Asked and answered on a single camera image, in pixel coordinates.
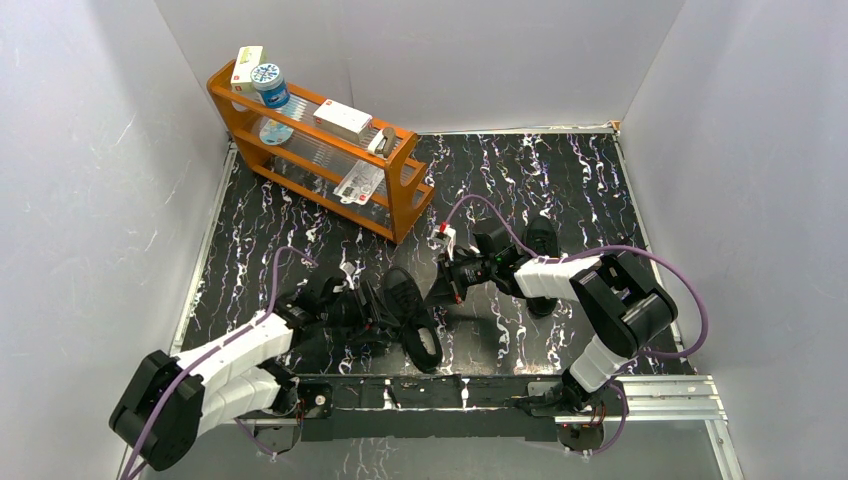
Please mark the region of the black canvas shoe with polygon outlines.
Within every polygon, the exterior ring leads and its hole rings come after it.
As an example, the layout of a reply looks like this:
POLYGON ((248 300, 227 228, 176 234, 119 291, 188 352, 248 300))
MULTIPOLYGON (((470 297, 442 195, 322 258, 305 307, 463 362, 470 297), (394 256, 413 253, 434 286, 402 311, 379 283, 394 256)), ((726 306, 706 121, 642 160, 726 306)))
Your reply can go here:
MULTIPOLYGON (((533 217, 523 231, 523 244, 540 256, 557 257, 559 240, 557 231, 551 220, 542 215, 533 217)), ((528 298, 526 300, 529 312, 536 318, 550 315, 557 306, 556 298, 528 298)))
POLYGON ((412 364, 423 373, 435 373, 443 349, 436 322, 415 279, 406 269, 393 266, 382 277, 380 293, 387 311, 400 325, 399 338, 412 364))

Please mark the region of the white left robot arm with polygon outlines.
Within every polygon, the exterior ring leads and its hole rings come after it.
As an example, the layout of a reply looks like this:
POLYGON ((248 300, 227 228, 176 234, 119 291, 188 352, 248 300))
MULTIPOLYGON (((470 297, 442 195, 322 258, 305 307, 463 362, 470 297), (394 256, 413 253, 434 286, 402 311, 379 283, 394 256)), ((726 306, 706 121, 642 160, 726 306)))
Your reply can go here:
POLYGON ((403 325, 369 281, 312 277, 246 324, 200 347, 144 357, 112 411, 110 429, 156 471, 181 460, 195 440, 244 414, 301 412, 300 378, 277 358, 330 333, 346 345, 386 344, 403 325))

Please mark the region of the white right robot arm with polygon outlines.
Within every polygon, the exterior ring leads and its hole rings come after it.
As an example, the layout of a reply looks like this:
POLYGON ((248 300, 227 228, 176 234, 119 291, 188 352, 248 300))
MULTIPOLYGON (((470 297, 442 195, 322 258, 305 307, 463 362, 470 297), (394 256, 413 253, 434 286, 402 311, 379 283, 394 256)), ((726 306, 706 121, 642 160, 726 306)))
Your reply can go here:
POLYGON ((436 227, 431 237, 443 250, 425 298, 429 306, 460 304, 470 287, 493 283, 512 297, 576 301, 583 309, 592 339, 559 384, 524 398, 529 405, 590 413, 619 368, 678 316, 675 302, 639 263, 636 251, 622 245, 584 258, 554 259, 530 255, 505 228, 475 231, 471 249, 457 246, 456 232, 448 224, 436 227))

